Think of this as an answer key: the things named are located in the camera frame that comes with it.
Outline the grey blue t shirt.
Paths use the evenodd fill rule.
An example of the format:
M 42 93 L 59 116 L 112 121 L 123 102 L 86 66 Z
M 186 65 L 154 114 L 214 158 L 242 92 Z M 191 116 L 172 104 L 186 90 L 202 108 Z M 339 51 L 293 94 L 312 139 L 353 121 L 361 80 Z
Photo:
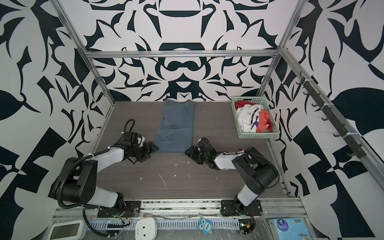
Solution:
M 166 100 L 155 146 L 161 153 L 183 153 L 193 144 L 195 102 Z

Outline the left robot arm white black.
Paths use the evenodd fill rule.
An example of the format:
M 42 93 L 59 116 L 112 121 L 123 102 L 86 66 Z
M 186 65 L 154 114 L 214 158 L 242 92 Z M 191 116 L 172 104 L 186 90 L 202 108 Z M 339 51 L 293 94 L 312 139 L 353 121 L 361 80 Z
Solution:
M 132 127 L 124 126 L 120 138 L 106 150 L 67 159 L 48 196 L 62 209 L 102 208 L 120 213 L 125 207 L 123 195 L 99 188 L 97 174 L 125 160 L 142 163 L 158 150 Z

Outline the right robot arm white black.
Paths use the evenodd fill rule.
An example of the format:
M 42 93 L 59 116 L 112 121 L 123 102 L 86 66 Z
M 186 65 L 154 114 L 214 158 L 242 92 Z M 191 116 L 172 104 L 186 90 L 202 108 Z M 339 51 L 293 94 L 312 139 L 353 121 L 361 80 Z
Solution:
M 243 188 L 233 200 L 222 201 L 223 216 L 260 211 L 257 198 L 280 182 L 280 174 L 275 165 L 254 147 L 233 153 L 218 152 L 207 138 L 202 138 L 197 146 L 190 147 L 185 154 L 199 165 L 206 163 L 214 170 L 236 170 L 241 176 Z

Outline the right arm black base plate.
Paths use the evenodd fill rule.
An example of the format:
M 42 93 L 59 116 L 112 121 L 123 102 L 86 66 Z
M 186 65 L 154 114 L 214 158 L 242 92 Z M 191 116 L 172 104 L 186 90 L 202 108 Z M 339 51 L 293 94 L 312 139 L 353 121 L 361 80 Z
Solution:
M 259 200 L 254 200 L 249 206 L 244 206 L 239 200 L 221 200 L 221 215 L 231 216 L 261 216 L 262 206 Z

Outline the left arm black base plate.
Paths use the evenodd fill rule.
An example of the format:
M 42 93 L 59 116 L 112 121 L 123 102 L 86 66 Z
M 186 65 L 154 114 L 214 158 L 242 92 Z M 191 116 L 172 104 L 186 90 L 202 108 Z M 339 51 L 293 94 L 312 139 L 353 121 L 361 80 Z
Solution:
M 140 212 L 141 201 L 124 201 L 124 203 L 116 203 L 112 208 L 102 207 L 99 209 L 98 218 L 130 218 Z

